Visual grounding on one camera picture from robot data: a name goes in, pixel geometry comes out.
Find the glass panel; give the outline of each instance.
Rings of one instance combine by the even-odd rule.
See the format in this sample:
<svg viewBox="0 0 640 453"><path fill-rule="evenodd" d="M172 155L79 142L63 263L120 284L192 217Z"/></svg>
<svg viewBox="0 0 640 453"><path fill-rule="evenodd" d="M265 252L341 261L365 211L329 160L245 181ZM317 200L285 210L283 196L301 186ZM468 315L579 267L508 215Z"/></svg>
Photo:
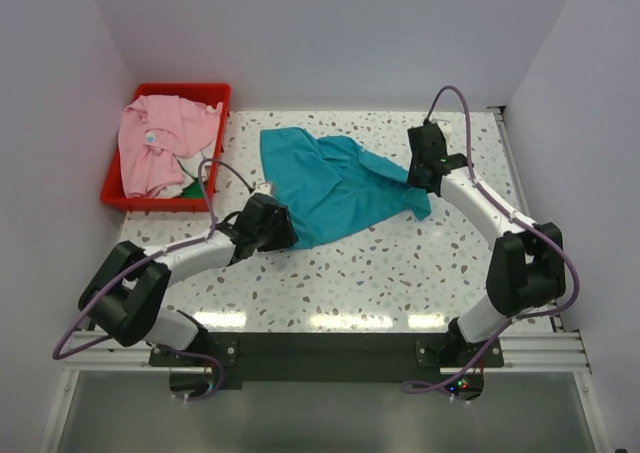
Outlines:
<svg viewBox="0 0 640 453"><path fill-rule="evenodd" d="M60 451L595 451L573 375L487 376L471 406L396 385L247 383L184 407L166 373L87 372Z"/></svg>

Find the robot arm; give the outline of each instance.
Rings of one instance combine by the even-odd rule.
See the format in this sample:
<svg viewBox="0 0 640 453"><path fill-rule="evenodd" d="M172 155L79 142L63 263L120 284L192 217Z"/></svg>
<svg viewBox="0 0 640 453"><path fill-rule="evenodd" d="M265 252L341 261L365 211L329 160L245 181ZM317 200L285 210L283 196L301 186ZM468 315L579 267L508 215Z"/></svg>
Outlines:
<svg viewBox="0 0 640 453"><path fill-rule="evenodd" d="M126 276L128 282L117 284L95 303L89 318L122 346L147 341L176 350L192 346L202 350L198 333L206 336L206 329L182 312L160 308L166 289L202 271L233 265L256 250L288 248L297 240L288 209L278 204L271 185L264 183L253 191L235 222L219 223L213 235L205 231L197 238L147 248L129 241L116 245L78 307L83 310L112 278L146 258L151 261Z"/></svg>
<svg viewBox="0 0 640 453"><path fill-rule="evenodd" d="M467 158L449 156L438 124L409 130L413 153L408 183L435 193L461 211L478 229L492 251L486 294L469 311L448 325L440 362L455 358L468 344L489 339L510 318L540 307L565 292L563 259L523 226L539 230L562 248L562 234L553 224L538 225L507 203L482 178L470 177ZM478 188L481 184L485 194ZM506 217L503 211L511 212ZM518 218L519 224L512 220Z"/></svg>

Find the cable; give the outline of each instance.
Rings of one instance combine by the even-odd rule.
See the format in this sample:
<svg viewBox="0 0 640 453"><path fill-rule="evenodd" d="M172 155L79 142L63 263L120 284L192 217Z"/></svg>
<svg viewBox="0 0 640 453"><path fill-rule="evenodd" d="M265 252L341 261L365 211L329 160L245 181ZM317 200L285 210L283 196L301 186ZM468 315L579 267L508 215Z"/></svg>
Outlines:
<svg viewBox="0 0 640 453"><path fill-rule="evenodd" d="M235 218L239 214L240 214L239 211L233 211L233 212L229 213L227 216L224 217L224 220L222 220L220 222L220 224L221 225L226 225L227 223L229 223L233 218Z"/></svg>
<svg viewBox="0 0 640 453"><path fill-rule="evenodd" d="M202 243L203 241L205 241L205 239L202 238L202 237L191 238L191 239L182 241L180 243L176 243L172 247L167 248L167 252L172 252L172 251L178 250L180 248L184 248L184 247L191 246L191 245L197 245L198 243ZM73 335L73 332L76 331L76 329L78 329L78 327L80 326L80 323L82 323L82 321L87 317L89 312L102 299L102 297L104 297L107 293L109 293L109 291L111 291L111 289L114 286L119 284L126 276L128 276L131 273L133 273L138 268L146 265L147 263L150 263L151 261L155 260L156 258L159 258L163 254L164 254L164 252L162 250L159 250L159 251L157 251L157 252L155 252L155 253L153 253L153 254L151 254L149 256L146 256L146 257L142 258L139 261L136 261L134 264L132 264L131 266L125 268L120 273L118 273L116 276L111 278L111 280L109 280L109 282L106 285L104 285L104 287L102 287L98 291L98 293L96 293L93 296L93 298L91 298L89 303L87 303L87 305L80 312L80 315L78 316L78 318L76 318L76 320L64 332L64 334L62 335L62 338L60 338L60 341L58 341L58 343L56 344L55 348L53 349L53 354L52 354L53 359L54 360L63 360L63 359L68 358L68 357L70 357L72 355L75 355L76 353L79 353L80 351L86 350L87 348L91 348L92 346L95 346L95 345L97 345L99 343L102 343L103 341L107 341L107 340L111 339L111 336L109 336L109 335L101 336L98 339L92 340L92 341L90 341L88 343L85 343L83 345L80 345L80 346L78 346L76 348L73 348L71 350L67 350L64 353L62 353L62 348L64 348L64 346L67 344L67 341L69 341L69 338L71 338L71 335Z"/></svg>
<svg viewBox="0 0 640 453"><path fill-rule="evenodd" d="M217 370L220 372L218 375L218 381L216 382L215 385L212 385L205 393L203 393L202 395L198 395L198 396L187 396L186 400L187 401L196 401L196 400L204 400L206 398L209 398L210 396L213 396L218 390L220 390L220 387L222 386L222 382L224 381L224 368L222 368L222 363L220 363L220 361L218 361L217 358L210 356L210 355L203 355L200 353L191 353L189 351L182 351L182 350L176 350L175 348L171 348L170 346L166 346L166 345L159 345L163 348L166 348L167 351L173 353L174 355L178 355L178 356L183 356L185 358L196 358L196 359L200 359L200 360L206 360L206 361L210 361L211 363L213 363L215 365L215 367L217 368Z"/></svg>
<svg viewBox="0 0 640 453"><path fill-rule="evenodd" d="M527 318L552 316L565 311L576 302L576 300L578 299L578 295L580 294L580 278L578 277L578 271L576 270L576 267L571 261L571 259L569 258L569 256L551 238L546 236L544 233L541 233L540 231L536 230L532 226L527 225L517 217L514 217L513 219L511 219L511 212L508 211L506 208L504 208L500 204L500 202L498 202L491 195L491 193L489 193L482 186L481 182L476 181L476 175L473 169L473 161L471 158L471 113L469 112L469 105L467 104L467 100L465 99L462 92L455 86L451 86L451 85L443 86L438 92L438 94L436 95L436 97L434 98L433 103L431 103L431 108L429 108L429 113L427 113L425 122L428 122L431 116L431 113L433 112L433 109L435 108L436 104L438 103L438 100L440 99L440 95L442 95L442 93L444 93L446 90L451 90L456 95L458 95L458 98L460 98L460 102L462 103L462 108L464 110L465 130L466 130L466 139L467 139L467 162L468 162L467 168L469 170L469 178L471 178L471 181L473 181L474 184L477 186L478 191L480 191L482 196L484 196L489 201L489 203L495 206L503 215L510 218L510 221L513 221L516 225L532 233L533 235L536 236L536 238L540 239L541 241L544 241L547 245L549 245L549 247L551 247L553 251L555 251L560 256L560 258L562 258L562 261L564 261L564 263L567 265L567 268L569 269L569 273L571 274L571 278L573 280L573 292L571 293L569 300L565 304L563 304L562 306L553 308L551 310L517 315L516 319L524 320ZM439 390L440 388L445 388L449 384L461 378L476 362L478 362L484 356L485 352L491 347L493 342L495 342L498 339L498 337L512 324L513 324L513 318L510 318L502 326L500 326L498 330L493 335L491 335L489 339L487 339L487 341L485 341L484 345L480 347L480 349L477 351L475 356L471 358L471 360L469 360L469 362L465 366L463 366L462 369L458 371L456 374L454 374L453 376L436 384L428 383L426 381L421 381L421 380L404 381L401 384L402 391L408 394L415 395L415 394L428 393L434 390Z"/></svg>
<svg viewBox="0 0 640 453"><path fill-rule="evenodd" d="M211 216L211 231L209 231L209 236L208 236L209 238L211 238L213 234L216 232L216 224L218 223L218 217L213 212L213 202L211 198L209 198L209 194L207 193L207 187L205 186L204 180L202 179L202 168L204 168L204 165L206 165L207 163L218 163L219 165L224 166L227 170L229 170L231 173L236 175L238 179L242 181L242 183L244 183L244 186L247 187L247 189L249 190L249 193L253 193L253 188L251 187L249 182L247 182L247 180L245 180L244 177L238 172L238 170L236 170L229 163L226 163L219 158L205 158L200 162L200 164L198 165L198 184L200 185L200 190L202 190L202 196L204 197L204 201L207 204L207 210L209 210L209 215Z"/></svg>

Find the black mounting plate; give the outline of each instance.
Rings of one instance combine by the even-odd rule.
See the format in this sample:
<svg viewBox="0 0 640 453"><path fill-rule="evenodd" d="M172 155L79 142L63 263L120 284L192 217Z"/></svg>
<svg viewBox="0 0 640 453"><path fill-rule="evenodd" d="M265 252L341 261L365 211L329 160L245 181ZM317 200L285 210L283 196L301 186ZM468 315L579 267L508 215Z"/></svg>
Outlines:
<svg viewBox="0 0 640 453"><path fill-rule="evenodd" d="M244 381L436 383L446 377L441 367L463 366L466 355L473 355L472 350L451 364L436 364L428 352L444 342L445 333L210 332L208 338L210 353L225 367L225 389L239 389ZM485 367L504 365L499 342L493 348L484 356ZM204 362L152 352L149 365L184 368Z"/></svg>

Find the metal frame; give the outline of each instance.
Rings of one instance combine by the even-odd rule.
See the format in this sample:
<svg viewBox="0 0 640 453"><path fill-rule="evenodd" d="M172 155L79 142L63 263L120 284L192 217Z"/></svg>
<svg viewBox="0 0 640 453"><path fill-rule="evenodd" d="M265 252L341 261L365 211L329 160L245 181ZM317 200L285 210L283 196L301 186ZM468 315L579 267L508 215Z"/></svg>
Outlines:
<svg viewBox="0 0 640 453"><path fill-rule="evenodd" d="M73 335L70 347L104 335L82 331ZM487 373L573 373L579 388L589 430L598 453L611 453L604 422L591 386L589 363L578 333L505 333L500 337L505 366L486 368ZM149 366L151 347L137 343L123 348L114 340L100 343L65 360L65 369L45 428L39 453L57 451L68 418L78 375L83 371L167 373L202 371L201 368L155 368ZM443 368L453 374L456 368Z"/></svg>
<svg viewBox="0 0 640 453"><path fill-rule="evenodd" d="M516 193L516 198L518 199L518 206L520 210L526 214L527 216L531 216L531 211L529 210L529 204L527 203L527 198L524 194L524 189L522 188L522 181L520 180L520 174L518 173L518 167L516 166L515 158L513 157L513 151L511 150L511 144L509 143L509 135L507 133L507 125L504 123L504 118L502 116L502 111L500 108L487 108L490 112L493 113L493 117L496 121L496 126L498 127L498 134L500 135L500 141L502 141L502 146L504 147L504 154L507 159L507 167L509 168L509 173L511 174L511 178L513 179L513 188ZM554 332L564 331L564 326L562 323L562 318L560 315L550 316L549 321L551 322L551 328Z"/></svg>
<svg viewBox="0 0 640 453"><path fill-rule="evenodd" d="M78 384L80 371L65 368L62 370L58 388L53 398L49 418L45 425L38 453L55 453L58 451L62 432L67 423L69 409Z"/></svg>

